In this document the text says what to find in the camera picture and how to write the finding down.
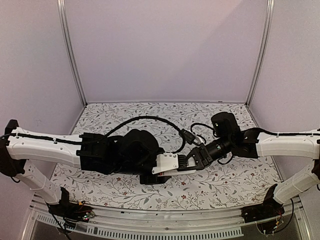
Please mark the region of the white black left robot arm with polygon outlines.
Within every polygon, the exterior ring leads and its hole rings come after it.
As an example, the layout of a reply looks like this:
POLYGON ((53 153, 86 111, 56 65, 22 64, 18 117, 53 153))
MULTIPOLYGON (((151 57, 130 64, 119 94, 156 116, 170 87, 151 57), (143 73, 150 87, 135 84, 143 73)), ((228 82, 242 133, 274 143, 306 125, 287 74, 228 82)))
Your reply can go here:
POLYGON ((164 183, 167 172, 188 163, 178 152, 166 152, 146 130, 132 129, 125 135, 47 135, 27 131, 10 120, 0 138, 0 172, 29 186, 63 217, 75 211, 69 192, 51 182, 34 160, 103 175, 138 175, 142 183, 151 185, 164 183))

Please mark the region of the white remote control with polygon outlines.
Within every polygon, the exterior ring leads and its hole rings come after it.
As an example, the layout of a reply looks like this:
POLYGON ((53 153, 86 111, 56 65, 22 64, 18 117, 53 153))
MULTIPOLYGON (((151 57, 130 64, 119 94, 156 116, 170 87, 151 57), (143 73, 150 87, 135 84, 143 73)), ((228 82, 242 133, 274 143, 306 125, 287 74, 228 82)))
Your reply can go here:
POLYGON ((160 172, 157 175, 160 177, 168 177, 168 176, 180 176, 180 175, 192 175, 195 174, 196 170, 192 169, 192 170, 177 170, 177 169, 172 169, 172 170, 168 170, 168 171, 164 171, 164 172, 160 172))

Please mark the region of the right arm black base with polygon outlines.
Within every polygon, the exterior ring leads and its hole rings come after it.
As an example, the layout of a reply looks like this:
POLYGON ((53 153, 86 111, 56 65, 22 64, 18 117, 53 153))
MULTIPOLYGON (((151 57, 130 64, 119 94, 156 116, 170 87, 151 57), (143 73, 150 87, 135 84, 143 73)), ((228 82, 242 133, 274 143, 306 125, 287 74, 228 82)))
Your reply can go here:
POLYGON ((272 185, 266 192, 262 203, 245 206, 241 209, 241 217, 245 223, 273 218, 257 224, 257 229, 264 235, 274 234, 279 227, 280 220, 285 213, 282 203, 274 200, 274 191, 277 184, 272 185))

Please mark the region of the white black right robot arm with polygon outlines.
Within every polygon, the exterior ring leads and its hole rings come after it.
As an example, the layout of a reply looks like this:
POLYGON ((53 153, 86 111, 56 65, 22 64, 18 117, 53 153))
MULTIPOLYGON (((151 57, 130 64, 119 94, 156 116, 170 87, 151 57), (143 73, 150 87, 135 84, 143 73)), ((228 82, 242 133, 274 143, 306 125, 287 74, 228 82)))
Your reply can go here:
POLYGON ((267 191, 258 213, 269 218, 289 199, 320 183, 320 132, 270 132, 253 127, 241 130, 235 116, 220 112, 211 117, 217 139, 201 143, 186 156, 180 155, 179 173, 207 168, 213 161, 233 156, 249 159, 268 156, 303 157, 312 160, 301 171, 267 191))

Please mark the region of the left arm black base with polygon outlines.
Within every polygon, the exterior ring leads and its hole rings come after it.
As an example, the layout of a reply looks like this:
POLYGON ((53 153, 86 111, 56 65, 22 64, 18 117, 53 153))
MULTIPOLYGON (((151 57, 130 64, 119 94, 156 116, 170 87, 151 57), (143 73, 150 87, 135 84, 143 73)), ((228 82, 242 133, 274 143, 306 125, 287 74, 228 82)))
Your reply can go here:
POLYGON ((48 211, 52 215, 62 217, 67 221, 88 222, 95 216, 93 208, 86 205, 86 201, 71 202, 70 193, 64 188, 60 188, 61 196, 57 203, 48 203, 48 211))

